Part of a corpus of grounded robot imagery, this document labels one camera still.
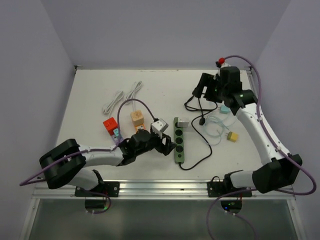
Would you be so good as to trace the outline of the green power strip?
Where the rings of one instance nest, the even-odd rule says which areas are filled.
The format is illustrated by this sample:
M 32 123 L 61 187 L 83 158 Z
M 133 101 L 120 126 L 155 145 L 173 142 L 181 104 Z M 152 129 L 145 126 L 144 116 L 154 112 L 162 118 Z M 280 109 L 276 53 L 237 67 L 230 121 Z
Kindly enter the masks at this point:
M 179 126 L 178 117 L 173 119 L 173 124 L 174 142 L 176 144 L 174 149 L 174 162 L 179 165 L 185 162 L 184 129 Z

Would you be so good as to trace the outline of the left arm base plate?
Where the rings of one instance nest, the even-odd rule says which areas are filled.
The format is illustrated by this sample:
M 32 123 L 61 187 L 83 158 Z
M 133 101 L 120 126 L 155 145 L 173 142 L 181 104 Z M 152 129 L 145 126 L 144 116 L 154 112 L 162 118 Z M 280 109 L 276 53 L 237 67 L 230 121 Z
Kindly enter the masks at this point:
M 83 190 L 80 187 L 76 187 L 74 196 L 75 197 L 103 197 L 107 195 L 111 198 L 117 198 L 120 191 L 120 182 L 119 181 L 104 181 L 98 186 L 91 190 Z

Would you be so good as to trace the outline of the yellow USB charger plug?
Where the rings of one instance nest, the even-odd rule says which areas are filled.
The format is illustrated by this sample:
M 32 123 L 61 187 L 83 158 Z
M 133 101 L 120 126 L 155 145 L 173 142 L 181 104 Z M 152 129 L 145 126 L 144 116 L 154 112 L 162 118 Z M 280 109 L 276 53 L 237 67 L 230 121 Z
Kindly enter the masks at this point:
M 226 133 L 226 139 L 232 143 L 235 143 L 239 138 L 239 135 L 233 131 L 229 131 Z

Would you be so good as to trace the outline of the white charger plug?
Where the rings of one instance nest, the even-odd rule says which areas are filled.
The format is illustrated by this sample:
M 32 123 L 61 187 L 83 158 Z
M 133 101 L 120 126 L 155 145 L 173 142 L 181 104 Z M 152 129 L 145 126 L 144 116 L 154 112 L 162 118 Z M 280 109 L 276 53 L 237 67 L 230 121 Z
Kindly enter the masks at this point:
M 177 127 L 178 128 L 187 128 L 189 126 L 190 120 L 188 117 L 178 117 L 177 118 Z

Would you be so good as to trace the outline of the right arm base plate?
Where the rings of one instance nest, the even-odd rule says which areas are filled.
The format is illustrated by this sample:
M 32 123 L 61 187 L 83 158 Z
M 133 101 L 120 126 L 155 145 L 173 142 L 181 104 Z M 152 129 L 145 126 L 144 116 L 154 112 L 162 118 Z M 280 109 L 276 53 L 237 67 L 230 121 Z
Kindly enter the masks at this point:
M 217 198 L 230 193 L 232 194 L 228 197 L 252 197 L 251 191 L 244 191 L 246 190 L 246 188 L 236 188 L 228 179 L 221 180 L 218 176 L 214 176 L 210 181 L 206 183 L 206 186 L 209 198 Z

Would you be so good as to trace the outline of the teal charger plug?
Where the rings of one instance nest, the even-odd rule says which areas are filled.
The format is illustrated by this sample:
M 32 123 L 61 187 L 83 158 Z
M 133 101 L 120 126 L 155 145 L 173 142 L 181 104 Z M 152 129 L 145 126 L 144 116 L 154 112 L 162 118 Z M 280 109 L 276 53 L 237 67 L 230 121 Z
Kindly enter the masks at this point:
M 225 106 L 225 105 L 221 105 L 221 106 L 219 107 L 219 113 L 220 113 L 220 114 L 227 115 L 227 114 L 229 114 L 230 112 L 231 112 L 230 108 L 228 108 L 228 107 Z

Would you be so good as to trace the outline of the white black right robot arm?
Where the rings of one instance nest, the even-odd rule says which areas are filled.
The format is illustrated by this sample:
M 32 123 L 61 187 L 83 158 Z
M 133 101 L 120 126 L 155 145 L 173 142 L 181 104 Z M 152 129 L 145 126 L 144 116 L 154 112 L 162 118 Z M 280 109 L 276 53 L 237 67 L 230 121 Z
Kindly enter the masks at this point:
M 292 185 L 302 165 L 299 154 L 292 155 L 282 144 L 269 123 L 257 110 L 258 98 L 250 89 L 243 89 L 241 72 L 235 66 L 221 67 L 217 74 L 203 73 L 192 92 L 196 98 L 224 103 L 242 123 L 253 141 L 262 166 L 256 170 L 237 170 L 225 174 L 223 192 L 235 196 L 241 189 L 254 188 L 268 193 Z

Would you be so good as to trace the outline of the red cube socket adapter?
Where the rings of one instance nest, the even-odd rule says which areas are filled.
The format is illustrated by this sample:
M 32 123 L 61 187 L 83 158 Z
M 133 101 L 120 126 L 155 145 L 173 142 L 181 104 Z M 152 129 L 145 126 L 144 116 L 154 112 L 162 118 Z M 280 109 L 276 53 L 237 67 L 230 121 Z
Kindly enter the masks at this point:
M 103 122 L 103 125 L 110 136 L 113 134 L 113 130 L 118 128 L 118 123 L 116 122 L 114 117 L 110 117 L 109 119 Z

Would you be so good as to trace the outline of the purple socket adapter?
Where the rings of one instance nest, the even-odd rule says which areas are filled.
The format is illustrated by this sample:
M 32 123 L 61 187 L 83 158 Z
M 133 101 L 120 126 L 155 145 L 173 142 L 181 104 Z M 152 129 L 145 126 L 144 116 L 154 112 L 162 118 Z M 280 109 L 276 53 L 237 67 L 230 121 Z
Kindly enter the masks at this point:
M 112 140 L 114 141 L 115 144 L 118 142 L 121 142 L 123 140 L 122 135 L 119 133 L 119 129 L 115 128 L 113 130 L 113 134 L 111 135 Z

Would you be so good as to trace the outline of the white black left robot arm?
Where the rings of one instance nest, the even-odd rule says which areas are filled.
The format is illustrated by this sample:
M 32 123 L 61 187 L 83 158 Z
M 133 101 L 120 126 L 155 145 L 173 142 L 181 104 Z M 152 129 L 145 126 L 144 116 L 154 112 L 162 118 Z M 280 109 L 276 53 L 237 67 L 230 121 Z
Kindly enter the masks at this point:
M 122 167 L 151 150 L 167 156 L 176 147 L 170 136 L 142 129 L 110 147 L 80 145 L 70 138 L 45 153 L 39 163 L 49 189 L 71 185 L 96 197 L 103 193 L 104 183 L 100 173 L 95 169 L 89 170 L 89 167 Z

